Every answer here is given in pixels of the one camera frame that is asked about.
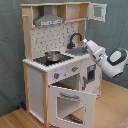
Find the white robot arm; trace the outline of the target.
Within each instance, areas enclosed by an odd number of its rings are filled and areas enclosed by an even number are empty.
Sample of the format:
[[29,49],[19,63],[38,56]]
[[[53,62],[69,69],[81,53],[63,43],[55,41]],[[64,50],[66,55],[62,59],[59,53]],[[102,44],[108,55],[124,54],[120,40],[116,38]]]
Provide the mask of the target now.
[[123,73],[124,67],[128,65],[128,51],[126,49],[117,48],[107,55],[106,49],[94,41],[84,39],[83,42],[87,46],[88,53],[92,60],[106,75],[111,78],[116,78]]

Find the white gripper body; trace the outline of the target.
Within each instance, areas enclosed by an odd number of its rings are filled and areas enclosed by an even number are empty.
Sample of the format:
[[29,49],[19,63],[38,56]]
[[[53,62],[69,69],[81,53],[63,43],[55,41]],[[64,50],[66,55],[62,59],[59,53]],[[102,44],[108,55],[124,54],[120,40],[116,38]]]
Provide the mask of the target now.
[[106,55],[106,49],[104,47],[97,45],[94,41],[87,41],[86,39],[84,39],[83,42],[87,46],[89,55],[96,63],[98,63],[101,60],[101,58]]

